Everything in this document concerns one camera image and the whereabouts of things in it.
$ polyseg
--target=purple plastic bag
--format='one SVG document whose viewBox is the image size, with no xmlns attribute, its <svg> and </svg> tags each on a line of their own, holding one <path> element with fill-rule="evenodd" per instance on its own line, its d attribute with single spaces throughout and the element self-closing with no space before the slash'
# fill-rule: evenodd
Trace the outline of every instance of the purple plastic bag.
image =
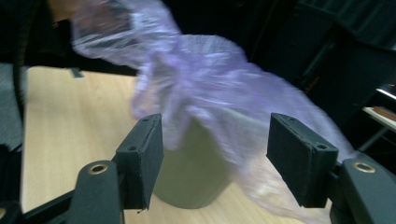
<svg viewBox="0 0 396 224">
<path fill-rule="evenodd" d="M 78 53 L 138 70 L 134 115 L 162 113 L 167 148 L 177 149 L 197 119 L 215 137 L 231 177 L 250 199 L 277 215 L 329 222 L 328 210 L 299 207 L 265 157 L 271 113 L 295 117 L 322 135 L 340 149 L 339 161 L 355 157 L 333 122 L 302 92 L 249 63 L 225 38 L 181 34 L 161 1 L 80 1 L 73 30 Z"/>
</svg>

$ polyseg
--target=screw hole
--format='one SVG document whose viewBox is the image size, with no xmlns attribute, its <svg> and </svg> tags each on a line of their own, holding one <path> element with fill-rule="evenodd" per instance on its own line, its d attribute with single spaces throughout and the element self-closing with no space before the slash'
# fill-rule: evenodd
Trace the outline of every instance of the screw hole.
<svg viewBox="0 0 396 224">
<path fill-rule="evenodd" d="M 317 145 L 317 148 L 319 148 L 319 149 L 326 149 L 327 146 L 325 146 L 325 145 L 323 145 L 323 144 L 318 144 L 318 145 Z"/>
<path fill-rule="evenodd" d="M 357 170 L 362 171 L 362 172 L 364 172 L 364 173 L 375 173 L 375 168 L 374 168 L 374 166 L 371 166 L 371 165 L 369 165 L 369 164 L 367 164 L 367 163 L 364 163 L 364 162 L 355 162 L 355 163 L 353 164 L 353 166 L 354 166 Z"/>
<path fill-rule="evenodd" d="M 103 173 L 105 170 L 107 170 L 107 165 L 106 164 L 97 164 L 91 167 L 91 169 L 88 171 L 89 174 L 91 175 L 99 175 Z"/>
<path fill-rule="evenodd" d="M 236 7 L 242 7 L 245 5 L 245 1 L 235 1 L 235 3 L 233 4 Z"/>
</svg>

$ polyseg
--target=table surface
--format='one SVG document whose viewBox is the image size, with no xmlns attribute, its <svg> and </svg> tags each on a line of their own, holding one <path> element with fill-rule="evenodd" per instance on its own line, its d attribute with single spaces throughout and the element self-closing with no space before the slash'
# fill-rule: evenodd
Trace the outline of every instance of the table surface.
<svg viewBox="0 0 396 224">
<path fill-rule="evenodd" d="M 21 202 L 24 212 L 75 187 L 78 171 L 111 160 L 136 120 L 130 112 L 135 77 L 65 69 L 28 71 Z M 231 184 L 208 207 L 180 209 L 152 196 L 150 210 L 125 212 L 126 223 L 301 223 L 272 216 Z"/>
<path fill-rule="evenodd" d="M 373 119 L 386 126 L 390 130 L 396 132 L 396 121 L 387 119 L 384 116 L 377 114 L 372 107 L 364 107 L 363 111 L 372 116 Z"/>
</svg>

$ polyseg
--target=cylindrical object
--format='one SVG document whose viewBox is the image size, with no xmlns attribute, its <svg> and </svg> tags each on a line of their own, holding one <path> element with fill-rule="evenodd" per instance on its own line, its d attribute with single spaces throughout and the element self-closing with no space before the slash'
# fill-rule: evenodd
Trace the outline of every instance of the cylindrical object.
<svg viewBox="0 0 396 224">
<path fill-rule="evenodd" d="M 181 148 L 165 149 L 154 194 L 180 208 L 211 204 L 231 183 L 217 147 L 211 134 L 193 120 Z"/>
</svg>

